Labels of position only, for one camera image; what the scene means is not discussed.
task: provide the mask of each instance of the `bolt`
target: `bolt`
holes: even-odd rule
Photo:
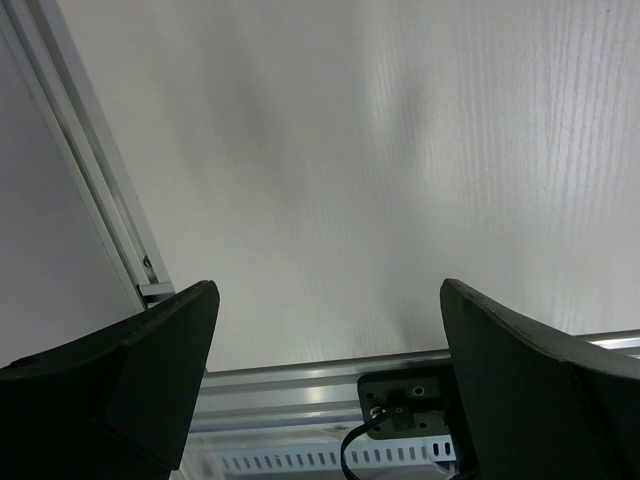
[[[376,418],[378,415],[382,415],[384,411],[385,410],[382,407],[373,407],[369,410],[369,415],[371,415],[371,418]]]

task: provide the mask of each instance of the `mounting bracket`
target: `mounting bracket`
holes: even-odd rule
[[[446,413],[455,377],[451,365],[372,373],[358,380],[365,421],[381,409],[389,419],[371,430],[375,440],[449,435]]]

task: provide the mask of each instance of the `white wall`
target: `white wall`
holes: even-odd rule
[[[0,35],[0,366],[133,313]]]
[[[640,4],[58,0],[212,370],[640,327]]]

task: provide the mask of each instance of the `black cable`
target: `black cable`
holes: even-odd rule
[[[380,425],[387,418],[389,418],[390,414],[387,411],[383,411],[380,415],[373,417],[368,422],[363,423],[359,427],[351,430],[344,440],[342,440],[342,445],[340,446],[340,466],[342,467],[342,473],[348,480],[360,480],[355,473],[351,471],[349,466],[347,465],[347,460],[344,457],[344,452],[347,447],[360,435],[367,433],[369,430],[372,430],[374,427]]]

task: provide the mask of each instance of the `aluminum frame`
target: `aluminum frame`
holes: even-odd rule
[[[5,36],[138,310],[174,292],[133,184],[56,2],[1,0]]]

